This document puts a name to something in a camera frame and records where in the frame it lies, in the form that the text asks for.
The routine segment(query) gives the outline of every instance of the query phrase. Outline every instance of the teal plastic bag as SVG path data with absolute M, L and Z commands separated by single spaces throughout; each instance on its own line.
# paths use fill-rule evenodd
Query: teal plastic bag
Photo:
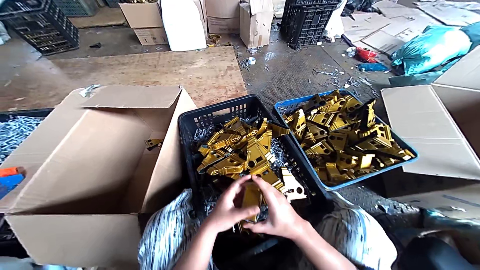
M 473 48 L 480 45 L 480 22 L 464 26 L 460 28 L 460 30 L 470 38 L 470 41 L 472 42 L 470 50 L 473 50 Z
M 455 26 L 429 25 L 392 54 L 392 66 L 403 64 L 405 75 L 430 71 L 468 53 L 470 38 Z

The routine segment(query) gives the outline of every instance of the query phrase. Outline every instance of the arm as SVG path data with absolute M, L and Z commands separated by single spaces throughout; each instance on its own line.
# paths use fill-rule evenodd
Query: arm
M 188 249 L 181 255 L 174 270 L 207 269 L 217 234 L 232 228 L 240 220 L 260 213 L 258 206 L 237 209 L 233 204 L 233 199 L 242 190 L 242 184 L 251 178 L 251 175 L 243 176 L 225 190 L 212 213 L 193 237 Z
M 355 270 L 356 267 L 340 252 L 328 244 L 317 231 L 302 219 L 276 188 L 252 176 L 260 187 L 268 205 L 268 218 L 256 224 L 247 223 L 254 233 L 267 233 L 282 236 L 295 242 L 307 258 L 319 270 Z

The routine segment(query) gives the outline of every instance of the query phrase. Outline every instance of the open cardboard box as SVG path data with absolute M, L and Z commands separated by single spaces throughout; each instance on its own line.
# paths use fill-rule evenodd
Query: open cardboard box
M 425 208 L 460 208 L 462 217 L 480 218 L 480 182 L 463 180 L 480 180 L 479 59 L 480 46 L 431 85 L 382 90 L 392 129 L 419 153 L 417 162 L 403 166 L 410 173 L 402 178 L 407 183 L 411 173 L 438 176 L 421 190 L 420 181 L 432 177 L 417 177 L 408 182 L 410 194 L 401 196 L 393 191 L 400 190 L 402 181 L 385 178 L 389 197 Z M 452 185 L 445 177 L 463 179 Z
M 138 215 L 181 192 L 177 119 L 195 108 L 181 86 L 70 93 L 2 165 L 26 169 L 0 203 L 35 262 L 137 268 Z

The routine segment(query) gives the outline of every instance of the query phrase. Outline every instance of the blue plastic bag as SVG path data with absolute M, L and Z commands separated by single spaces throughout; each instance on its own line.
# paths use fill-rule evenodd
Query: blue plastic bag
M 458 27 L 429 25 L 392 54 L 392 66 L 403 64 L 407 76 L 424 73 L 467 54 L 471 44 Z

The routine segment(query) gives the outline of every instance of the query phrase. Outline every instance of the plastic crate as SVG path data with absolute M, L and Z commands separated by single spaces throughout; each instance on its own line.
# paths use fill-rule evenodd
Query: plastic crate
M 287 0 L 280 31 L 290 47 L 316 45 L 340 0 Z
M 119 8 L 119 0 L 105 0 L 109 8 Z
M 52 0 L 6 0 L 0 20 L 42 55 L 78 49 L 78 29 Z
M 67 17 L 88 17 L 98 12 L 95 0 L 54 0 Z
M 333 92 L 332 91 L 326 91 L 326 92 L 322 92 L 322 93 L 319 93 L 319 95 L 328 95 L 328 94 L 331 94 Z M 349 91 L 345 90 L 345 89 L 340 89 L 340 93 L 342 95 L 351 95 L 354 97 L 354 95 L 352 93 L 350 93 Z M 280 102 L 277 102 L 275 104 L 275 107 L 274 107 L 274 112 L 275 112 L 275 115 L 277 117 L 277 119 L 279 121 L 282 121 L 283 124 L 286 125 L 285 123 L 285 120 L 283 120 L 283 117 L 282 115 L 286 114 L 286 113 L 292 113 L 296 108 L 300 107 L 300 106 L 303 106 L 304 104 L 306 104 L 310 99 L 313 98 L 314 95 L 311 95 L 311 96 L 305 96 L 305 97 L 301 97 L 301 98 L 293 98 L 293 99 L 288 99 L 288 100 L 284 100 L 284 101 L 280 101 Z M 375 116 L 375 120 L 377 121 L 377 123 L 383 123 L 383 124 L 386 124 L 385 122 L 383 122 L 380 118 L 378 118 L 378 116 Z M 310 160 L 308 159 L 307 155 L 305 154 L 305 152 L 302 150 L 302 148 L 300 147 L 300 143 L 297 141 L 297 139 L 295 138 L 295 136 L 293 135 L 292 132 L 290 132 L 290 138 L 295 142 L 295 145 L 297 146 L 297 149 L 299 149 L 303 155 L 303 158 L 307 161 L 307 167 L 308 167 L 308 170 L 310 170 L 311 172 L 314 172 L 315 173 L 315 180 L 319 183 L 321 183 L 321 185 L 324 187 L 324 189 L 326 190 L 336 190 L 336 189 L 339 189 L 339 188 L 342 188 L 344 186 L 348 186 L 348 185 L 351 185 L 351 184 L 354 184 L 354 183 L 357 183 L 357 182 L 360 182 L 362 180 L 365 180 L 369 177 L 372 177 L 374 175 L 377 175 L 377 174 L 380 174 L 380 173 L 383 173 L 383 172 L 386 172 L 386 171 L 389 171 L 391 169 L 394 169 L 394 168 L 398 168 L 400 166 L 403 166 L 407 163 L 411 163 L 411 162 L 414 162 L 416 160 L 418 160 L 419 158 L 419 154 L 418 152 L 411 146 L 409 145 L 407 142 L 405 142 L 401 137 L 399 137 L 393 130 L 391 130 L 391 134 L 392 134 L 392 138 L 398 143 L 398 145 L 402 148 L 406 148 L 408 149 L 410 152 L 412 152 L 415 157 L 413 159 L 410 159 L 410 160 L 407 160 L 407 161 L 403 161 L 403 162 L 400 162 L 400 163 L 397 163 L 397 164 L 394 164 L 392 166 L 389 166 L 389 167 L 386 167 L 384 169 L 381 169 L 377 172 L 371 172 L 371 173 L 368 173 L 368 174 L 365 174 L 365 175 L 362 175 L 361 177 L 358 177 L 358 178 L 355 178 L 351 181 L 348 181 L 348 182 L 345 182 L 345 183 L 342 183 L 342 184 L 339 184 L 339 185 L 336 185 L 336 186 L 327 186 L 325 184 L 322 183 L 322 181 L 320 180 L 320 178 L 318 177 L 318 175 L 315 173 L 315 170 L 313 169 L 313 166 L 312 164 L 310 163 Z
M 244 119 L 255 116 L 266 117 L 268 120 L 272 120 L 274 123 L 288 128 L 285 124 L 278 122 L 256 95 L 247 95 L 188 111 L 183 113 L 178 119 L 190 186 L 193 190 L 194 205 L 197 216 L 201 219 L 206 216 L 206 213 L 203 203 L 201 202 L 202 198 L 199 183 L 202 183 L 205 174 L 197 173 L 197 167 L 202 162 L 203 156 L 198 152 L 198 145 L 194 143 L 193 136 L 199 127 L 219 123 L 224 124 L 236 116 Z M 316 177 L 316 173 L 308 169 L 308 164 L 305 162 L 302 153 L 298 150 L 295 143 L 289 136 L 281 136 L 280 143 L 282 144 L 284 153 L 287 153 L 289 156 L 289 163 L 293 166 L 292 174 L 299 182 L 303 182 L 303 186 L 306 187 L 305 190 L 310 190 L 310 192 L 316 194 L 315 196 L 309 197 L 309 200 L 312 202 L 311 205 L 318 208 L 317 210 L 324 208 L 325 212 L 329 212 L 331 210 L 330 203 L 326 199 L 329 195 L 321 185 L 321 182 L 319 182 L 318 177 Z

